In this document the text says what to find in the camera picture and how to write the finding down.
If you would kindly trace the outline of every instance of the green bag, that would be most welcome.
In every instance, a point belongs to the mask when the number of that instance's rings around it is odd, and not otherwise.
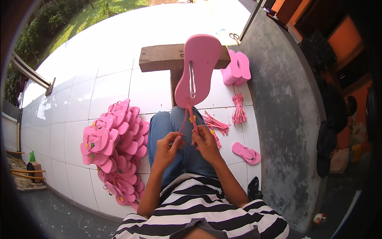
[[[29,153],[29,162],[34,162],[34,152]]]

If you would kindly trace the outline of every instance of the grass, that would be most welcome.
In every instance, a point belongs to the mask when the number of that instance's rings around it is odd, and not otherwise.
[[[67,40],[85,30],[86,28],[108,18],[108,15],[100,14],[98,11],[103,3],[109,4],[109,9],[116,13],[123,13],[133,9],[148,6],[147,0],[93,0],[94,9],[88,4],[83,10],[77,13],[65,28],[52,40],[49,46],[41,55],[39,62],[43,62],[52,52]]]

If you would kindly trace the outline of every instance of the striped shirt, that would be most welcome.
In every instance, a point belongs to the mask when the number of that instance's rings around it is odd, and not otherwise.
[[[146,219],[126,216],[114,238],[184,237],[198,226],[217,238],[286,238],[288,223],[257,199],[243,207],[229,204],[220,181],[196,174],[182,174],[160,193],[160,206]]]

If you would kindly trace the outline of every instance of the white tiled wall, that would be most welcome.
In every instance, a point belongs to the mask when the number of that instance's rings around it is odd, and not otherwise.
[[[123,13],[82,31],[53,52],[37,70],[46,79],[56,77],[52,94],[45,97],[45,90],[31,81],[24,89],[23,160],[29,161],[29,153],[33,150],[36,161],[46,170],[46,183],[84,206],[118,217],[133,212],[129,206],[118,205],[115,197],[103,189],[94,165],[82,164],[79,150],[82,132],[109,105],[126,98],[131,99],[131,105],[140,107],[140,117],[144,121],[150,121],[158,111],[171,111],[170,72],[142,73],[138,64],[140,49],[184,43],[189,36],[199,33],[214,35],[214,23],[208,22],[207,18],[196,19],[190,28],[184,28],[182,21],[167,24],[173,18],[173,12],[181,12],[182,17],[188,18],[200,12],[200,7],[203,5],[169,4]],[[149,17],[136,22],[142,14]],[[131,22],[142,24],[142,27]],[[176,34],[168,38],[167,32],[175,29]],[[131,37],[131,32],[139,35],[140,40]],[[218,38],[225,44],[223,36]],[[196,107],[202,114],[206,109],[217,120],[231,123],[235,109],[232,97],[237,93],[244,96],[248,121],[232,125],[228,136],[216,132],[225,162],[246,190],[254,176],[261,180],[261,165],[247,164],[232,153],[231,146],[240,142],[260,152],[256,117],[247,84],[225,86],[220,71],[214,70],[210,94]],[[150,174],[147,155],[141,159],[138,174],[146,184]]]

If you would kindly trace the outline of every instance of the scissors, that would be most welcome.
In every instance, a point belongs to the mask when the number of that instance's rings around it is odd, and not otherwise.
[[[236,34],[236,33],[230,33],[230,38],[234,39],[236,41],[236,43],[238,44],[238,46],[240,45],[238,39],[239,39],[239,35]]]

